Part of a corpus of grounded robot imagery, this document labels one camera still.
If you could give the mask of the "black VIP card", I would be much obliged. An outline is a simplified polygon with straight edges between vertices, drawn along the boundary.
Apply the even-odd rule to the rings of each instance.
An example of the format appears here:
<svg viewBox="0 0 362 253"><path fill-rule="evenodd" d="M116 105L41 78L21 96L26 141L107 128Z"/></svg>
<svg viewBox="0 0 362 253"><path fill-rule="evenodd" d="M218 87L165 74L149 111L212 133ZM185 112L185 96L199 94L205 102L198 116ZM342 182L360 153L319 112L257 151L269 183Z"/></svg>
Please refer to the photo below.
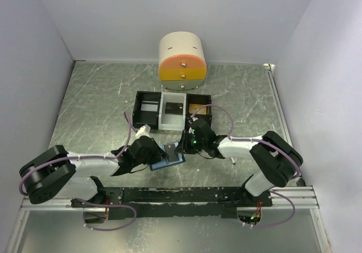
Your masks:
<svg viewBox="0 0 362 253"><path fill-rule="evenodd" d="M167 153L169 163L179 161L179 156L175 152L177 145L178 145L177 143L169 143L169 144L164 145L165 152Z"/></svg>

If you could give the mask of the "black card from holder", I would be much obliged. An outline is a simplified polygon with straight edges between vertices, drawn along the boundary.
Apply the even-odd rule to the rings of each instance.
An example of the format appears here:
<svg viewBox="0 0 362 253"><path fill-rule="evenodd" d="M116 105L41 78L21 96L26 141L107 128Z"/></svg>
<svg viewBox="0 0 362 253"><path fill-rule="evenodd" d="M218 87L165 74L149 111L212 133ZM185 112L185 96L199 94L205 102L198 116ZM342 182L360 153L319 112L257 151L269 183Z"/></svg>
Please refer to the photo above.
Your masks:
<svg viewBox="0 0 362 253"><path fill-rule="evenodd" d="M176 102L167 102L165 105L165 109L166 108L175 108L175 107L180 107L183 108L183 103L176 103Z"/></svg>

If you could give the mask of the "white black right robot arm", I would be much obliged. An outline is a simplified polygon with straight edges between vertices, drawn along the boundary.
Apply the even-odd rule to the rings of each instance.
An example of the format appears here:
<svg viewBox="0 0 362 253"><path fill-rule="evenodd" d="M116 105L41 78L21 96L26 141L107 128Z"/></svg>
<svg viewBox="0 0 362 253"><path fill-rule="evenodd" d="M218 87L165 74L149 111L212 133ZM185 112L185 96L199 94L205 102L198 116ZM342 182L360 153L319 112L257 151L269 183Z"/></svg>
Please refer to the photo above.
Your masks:
<svg viewBox="0 0 362 253"><path fill-rule="evenodd" d="M242 185L241 202L253 206L260 195L273 187L285 187L300 175L302 156L274 131L255 138L233 138L217 135L203 119L190 124L184 130L176 153L195 154L205 151L210 158L253 159L259 171Z"/></svg>

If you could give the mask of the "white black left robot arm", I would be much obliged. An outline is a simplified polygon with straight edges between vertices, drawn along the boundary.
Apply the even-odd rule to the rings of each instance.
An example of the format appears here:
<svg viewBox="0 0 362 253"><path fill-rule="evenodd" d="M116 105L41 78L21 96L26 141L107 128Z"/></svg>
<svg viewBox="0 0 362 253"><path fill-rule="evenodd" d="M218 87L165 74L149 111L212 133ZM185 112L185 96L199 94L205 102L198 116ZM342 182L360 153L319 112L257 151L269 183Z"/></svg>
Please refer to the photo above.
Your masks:
<svg viewBox="0 0 362 253"><path fill-rule="evenodd" d="M81 198L99 207L106 199L99 176L132 173L139 165L153 165L167 157L148 136L104 155L75 154L63 145L55 145L20 169L19 190L32 204L52 198Z"/></svg>

